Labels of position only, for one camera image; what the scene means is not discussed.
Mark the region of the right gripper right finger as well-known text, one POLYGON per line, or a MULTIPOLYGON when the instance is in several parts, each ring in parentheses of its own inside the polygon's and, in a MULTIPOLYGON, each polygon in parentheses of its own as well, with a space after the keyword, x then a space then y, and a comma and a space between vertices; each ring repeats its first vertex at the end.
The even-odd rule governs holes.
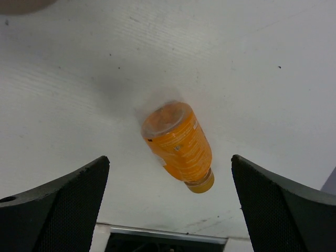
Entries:
POLYGON ((335 251, 335 195, 233 155, 232 175, 254 251, 335 251))

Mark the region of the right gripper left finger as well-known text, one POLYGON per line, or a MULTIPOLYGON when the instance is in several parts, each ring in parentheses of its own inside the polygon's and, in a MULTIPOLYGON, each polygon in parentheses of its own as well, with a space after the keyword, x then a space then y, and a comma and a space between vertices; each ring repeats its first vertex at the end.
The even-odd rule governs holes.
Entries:
POLYGON ((89 251, 110 162, 101 156, 1 199, 1 251, 89 251))

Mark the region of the orange bottle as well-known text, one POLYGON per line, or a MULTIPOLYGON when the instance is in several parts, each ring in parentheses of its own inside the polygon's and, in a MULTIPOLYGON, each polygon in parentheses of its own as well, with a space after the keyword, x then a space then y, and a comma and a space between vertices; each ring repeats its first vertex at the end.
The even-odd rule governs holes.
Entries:
POLYGON ((214 185, 212 149, 198 119, 185 102, 168 102, 142 123, 141 135, 163 168, 196 194, 214 185))

